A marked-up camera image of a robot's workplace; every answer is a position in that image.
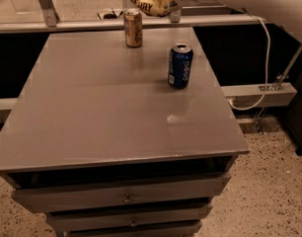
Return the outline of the orange soda can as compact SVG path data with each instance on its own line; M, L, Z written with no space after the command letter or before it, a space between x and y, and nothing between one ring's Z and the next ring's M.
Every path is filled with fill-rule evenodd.
M143 42L142 15L138 9L128 9L124 14L125 41L129 47L140 47Z

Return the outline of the blue Pepsi can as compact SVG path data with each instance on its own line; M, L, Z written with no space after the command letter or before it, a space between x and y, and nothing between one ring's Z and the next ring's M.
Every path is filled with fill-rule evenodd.
M177 42L169 53L168 83L175 89L189 84L193 51L188 43Z

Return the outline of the grey bottom drawer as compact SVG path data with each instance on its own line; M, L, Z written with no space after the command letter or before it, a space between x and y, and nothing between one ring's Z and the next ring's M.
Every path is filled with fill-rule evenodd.
M68 237L171 237L192 236L201 227L199 220L167 222L136 227L117 227L72 231Z

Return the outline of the grey drawer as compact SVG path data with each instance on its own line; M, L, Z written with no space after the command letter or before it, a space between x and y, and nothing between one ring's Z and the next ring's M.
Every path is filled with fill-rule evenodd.
M68 237L171 237L192 236L201 227L199 220L167 222L136 227L117 227L72 231Z
M16 190L12 199L33 213L209 198L221 194L231 178L197 174L114 183Z
M49 215L46 222L57 231L83 231L115 227L200 220L212 209L211 202L179 203L168 206L105 210L70 215Z

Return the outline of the grey middle drawer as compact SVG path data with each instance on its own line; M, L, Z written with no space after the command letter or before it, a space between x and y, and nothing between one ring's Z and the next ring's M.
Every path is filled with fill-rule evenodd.
M211 202L179 203L168 206L105 210L70 215L49 215L46 222L57 231L83 231L115 227L200 220L212 209Z

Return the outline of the grey top drawer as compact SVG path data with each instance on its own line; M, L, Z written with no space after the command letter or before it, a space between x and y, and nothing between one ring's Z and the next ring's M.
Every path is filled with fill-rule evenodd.
M209 198L221 194L231 178L197 174L114 183L16 190L12 199L33 213Z

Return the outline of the metal frame rail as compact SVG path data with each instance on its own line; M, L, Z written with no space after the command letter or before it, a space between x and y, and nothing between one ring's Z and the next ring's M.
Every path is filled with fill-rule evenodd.
M132 7L128 0L0 0L0 33L118 30L123 28L121 13ZM116 19L104 19L105 14L112 13ZM145 29L259 23L256 17L211 3L186 6L182 16L142 15Z

